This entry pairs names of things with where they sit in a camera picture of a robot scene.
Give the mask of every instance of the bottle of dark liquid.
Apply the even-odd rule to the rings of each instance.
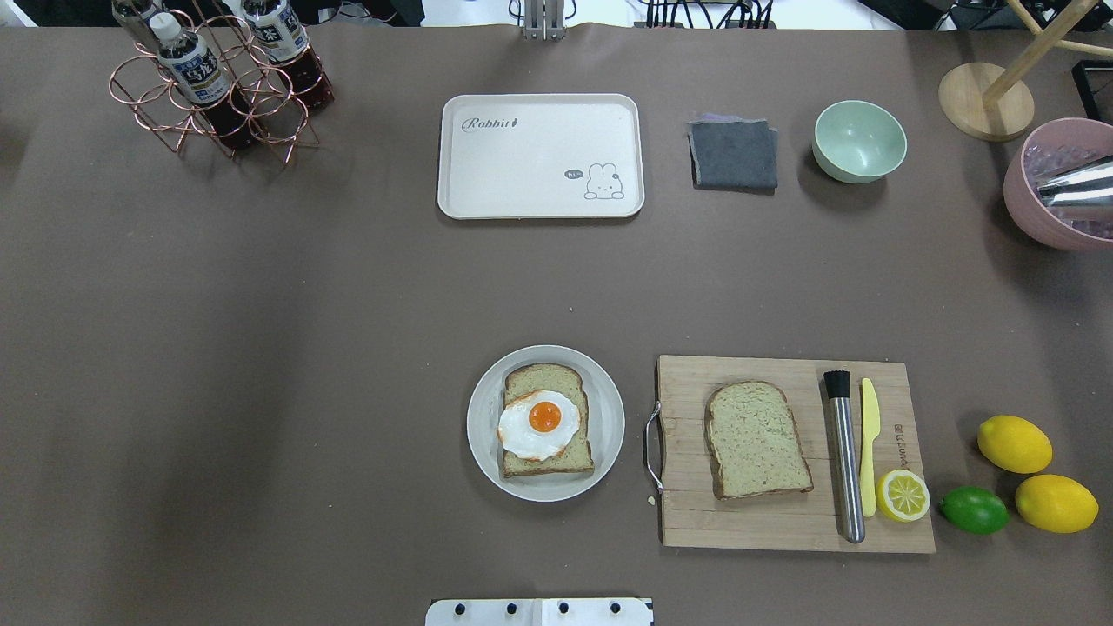
[[[309,36],[287,0],[244,0],[244,17],[267,57],[289,75],[297,99],[309,109],[335,99],[321,61],[309,50]]]
[[[155,13],[149,23],[159,40],[158,62],[170,70],[178,91],[203,107],[201,115],[220,143],[234,150],[254,144],[244,115],[250,105],[239,86],[229,82],[205,38],[183,29],[170,13]]]
[[[151,55],[158,52],[158,38],[147,20],[161,10],[162,0],[112,0],[112,17]]]

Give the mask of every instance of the egg white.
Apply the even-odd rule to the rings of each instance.
[[[560,424],[549,432],[530,426],[530,411],[539,402],[552,402],[560,409]],[[543,461],[564,453],[572,436],[580,429],[580,410],[567,395],[538,390],[511,401],[499,417],[499,441],[510,453],[528,461]]]

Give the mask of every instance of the plate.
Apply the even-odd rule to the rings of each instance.
[[[588,441],[595,471],[502,477],[502,446],[495,436],[502,414],[506,374],[533,363],[572,368],[583,379],[588,395]],[[467,403],[467,444],[483,473],[500,489],[523,500],[555,502],[591,489],[610,471],[622,448],[626,411],[614,381],[591,358],[562,345],[531,345],[503,356],[480,378]]]
[[[629,217],[644,199],[638,106],[627,96],[463,95],[444,105],[436,203],[449,217]]]

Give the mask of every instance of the cutting board handle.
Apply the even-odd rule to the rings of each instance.
[[[649,470],[649,476],[653,478],[653,483],[657,486],[657,495],[661,496],[664,493],[664,485],[661,485],[661,478],[657,476],[653,471],[653,464],[649,462],[649,429],[657,422],[657,441],[660,446],[659,450],[661,452],[661,461],[664,461],[664,432],[661,430],[661,401],[658,400],[657,404],[653,405],[653,412],[649,414],[649,419],[646,420],[646,436],[642,437],[641,452],[642,459],[646,461],[646,469]]]

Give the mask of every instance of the knife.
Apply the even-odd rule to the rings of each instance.
[[[881,433],[881,411],[877,405],[874,381],[861,379],[861,515],[874,517],[877,512],[877,491],[874,485],[874,440]]]
[[[850,420],[850,372],[833,370],[824,374],[827,385],[827,402],[835,421],[835,454],[838,463],[839,524],[843,536],[851,544],[866,539],[866,521],[861,517],[861,490],[858,487],[857,460],[855,459],[854,422]]]

